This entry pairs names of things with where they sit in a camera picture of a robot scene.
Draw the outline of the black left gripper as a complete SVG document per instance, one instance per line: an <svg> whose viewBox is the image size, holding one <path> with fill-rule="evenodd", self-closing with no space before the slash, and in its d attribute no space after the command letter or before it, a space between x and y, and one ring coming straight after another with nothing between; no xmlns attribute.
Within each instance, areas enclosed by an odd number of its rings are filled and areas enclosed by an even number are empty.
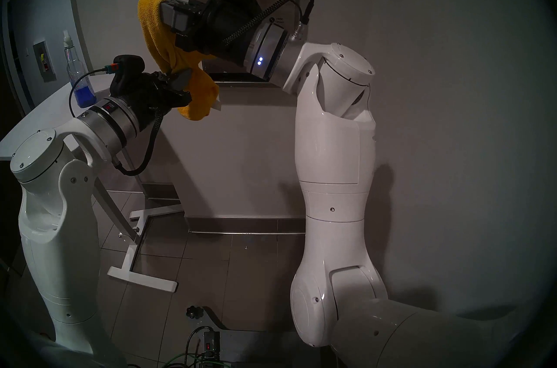
<svg viewBox="0 0 557 368"><path fill-rule="evenodd" d="M154 120L156 114L165 116L171 109L187 107L192 102L191 93L185 91L191 76L191 68L177 74L116 74L110 95L123 100L138 120Z"/></svg>

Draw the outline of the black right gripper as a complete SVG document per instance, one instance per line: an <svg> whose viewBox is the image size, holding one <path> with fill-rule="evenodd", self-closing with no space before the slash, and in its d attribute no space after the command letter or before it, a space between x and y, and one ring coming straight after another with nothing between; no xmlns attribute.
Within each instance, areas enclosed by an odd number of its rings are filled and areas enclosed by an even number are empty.
<svg viewBox="0 0 557 368"><path fill-rule="evenodd" d="M175 46L185 52L200 52L234 64L243 64L258 26L243 32L229 45L223 41L262 12L257 0L207 0L207 7L194 35L194 0L160 2L160 20L175 35Z"/></svg>

